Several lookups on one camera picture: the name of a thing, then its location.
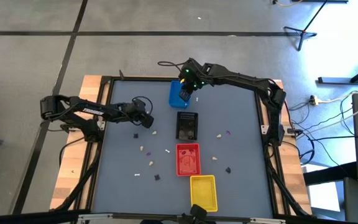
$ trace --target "red tray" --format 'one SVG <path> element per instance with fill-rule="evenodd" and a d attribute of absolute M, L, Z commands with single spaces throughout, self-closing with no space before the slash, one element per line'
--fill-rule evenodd
<path fill-rule="evenodd" d="M 200 174 L 200 146 L 198 144 L 177 144 L 177 175 Z"/>

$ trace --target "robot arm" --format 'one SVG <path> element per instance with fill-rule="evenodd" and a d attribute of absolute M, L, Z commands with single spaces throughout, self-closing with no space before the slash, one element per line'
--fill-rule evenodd
<path fill-rule="evenodd" d="M 230 72 L 226 67 L 212 63 L 201 66 L 192 58 L 183 64 L 179 78 L 183 83 L 180 97 L 185 101 L 189 100 L 193 91 L 205 85 L 228 84 L 256 92 L 268 111 L 269 128 L 265 137 L 273 146 L 281 145 L 284 128 L 280 118 L 286 93 L 273 80 Z"/>
<path fill-rule="evenodd" d="M 140 122 L 135 125 L 143 125 L 145 128 L 151 127 L 153 117 L 145 111 L 145 103 L 138 99 L 132 99 L 131 103 L 115 103 L 112 105 L 101 105 L 88 100 L 83 100 L 77 96 L 47 96 L 40 101 L 41 118 L 46 121 L 63 121 L 60 127 L 68 132 L 68 128 L 80 129 L 88 142 L 101 142 L 103 133 L 99 129 L 97 121 L 93 119 L 85 120 L 74 112 L 80 111 L 103 117 L 110 122 L 130 121 Z"/>

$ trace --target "wooden table frame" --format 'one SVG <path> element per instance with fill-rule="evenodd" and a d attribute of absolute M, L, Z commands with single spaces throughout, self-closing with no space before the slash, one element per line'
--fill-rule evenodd
<path fill-rule="evenodd" d="M 167 79 L 173 79 L 173 77 L 125 77 L 126 80 L 150 80 L 150 78 L 153 78 L 153 80 L 156 81 L 167 81 Z M 111 84 L 114 83 L 114 80 L 119 79 L 120 77 L 85 75 L 79 97 L 93 102 L 106 104 L 107 102 L 110 102 L 111 99 Z M 276 80 L 276 82 L 280 87 L 283 88 L 282 82 L 280 80 Z M 267 125 L 268 119 L 266 107 L 260 103 L 258 108 L 260 110 L 259 112 L 262 114 L 262 116 L 259 118 L 260 123 Z M 85 119 L 94 118 L 94 116 L 91 114 L 81 112 L 78 112 L 77 114 Z M 290 125 L 288 113 L 285 107 L 282 110 L 282 123 L 284 126 Z M 83 137 L 83 135 L 80 131 L 72 132 L 68 135 L 67 142 L 72 142 L 81 137 Z M 285 136 L 284 141 L 296 144 L 295 139 L 290 136 Z M 101 147 L 101 144 L 87 143 L 84 142 L 84 140 L 66 147 L 50 208 L 58 207 L 74 189 L 80 177 L 84 174 L 86 168 L 88 168 L 89 164 L 93 160 L 97 147 Z M 273 149 L 271 147 L 269 147 L 269 152 L 273 153 Z M 301 205 L 302 209 L 311 214 L 310 202 L 305 181 L 303 179 L 303 173 L 297 149 L 290 144 L 283 142 L 283 144 L 279 147 L 278 152 L 276 152 L 275 155 L 271 158 L 273 166 L 276 168 L 279 175 L 283 175 L 285 179 L 285 185 L 295 200 Z M 276 164 L 279 163 L 281 163 L 281 166 L 277 168 Z M 269 184 L 272 184 L 273 180 L 270 177 L 268 179 L 270 179 Z M 92 177 L 89 178 L 82 192 L 80 193 L 80 196 L 77 198 L 75 203 L 71 205 L 70 209 L 90 208 L 93 199 L 94 183 L 96 182 L 95 180 L 95 175 L 92 175 Z M 280 189 L 277 187 L 277 185 L 274 184 L 274 187 L 271 187 L 271 189 L 272 192 L 270 196 L 272 198 L 273 212 L 277 214 L 291 213 L 294 215 L 294 211 L 288 206 L 287 203 L 284 203 L 285 200 L 283 200 Z"/>

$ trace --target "yellow container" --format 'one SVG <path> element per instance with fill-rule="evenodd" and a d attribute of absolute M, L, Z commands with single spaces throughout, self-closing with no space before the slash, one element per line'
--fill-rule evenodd
<path fill-rule="evenodd" d="M 207 212 L 218 211 L 214 175 L 195 175 L 190 177 L 191 206 L 199 205 Z"/>

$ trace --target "concrete floor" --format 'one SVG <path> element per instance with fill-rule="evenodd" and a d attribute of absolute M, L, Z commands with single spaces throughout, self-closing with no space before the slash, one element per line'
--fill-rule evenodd
<path fill-rule="evenodd" d="M 0 30 L 73 30 L 81 0 L 0 0 Z M 290 4 L 290 0 L 281 0 Z M 304 28 L 321 3 L 303 2 L 282 8 L 261 1 L 92 0 L 88 2 L 83 31 L 239 31 L 282 32 L 283 26 Z M 157 66 L 159 60 L 182 62 L 193 57 L 256 77 L 282 79 L 289 105 L 310 95 L 329 99 L 354 86 L 317 85 L 320 76 L 349 77 L 358 72 L 358 0 L 327 4 L 310 26 L 317 37 L 301 52 L 296 37 L 104 36 L 77 37 L 65 74 L 63 95 L 77 95 L 83 75 L 176 76 Z M 17 190 L 40 123 L 39 100 L 49 95 L 62 64 L 68 36 L 0 36 L 0 215 L 7 214 Z M 347 101 L 345 108 L 350 107 Z M 311 126 L 339 113 L 339 103 L 311 108 L 304 122 Z M 294 111 L 299 121 L 306 110 Z M 315 137 L 346 134 L 340 125 Z M 58 151 L 66 142 L 62 133 L 48 133 L 24 212 L 48 210 L 58 174 Z M 302 152 L 308 141 L 298 141 Z M 356 159 L 352 139 L 324 142 L 342 164 Z M 315 162 L 334 165 L 316 145 Z"/>

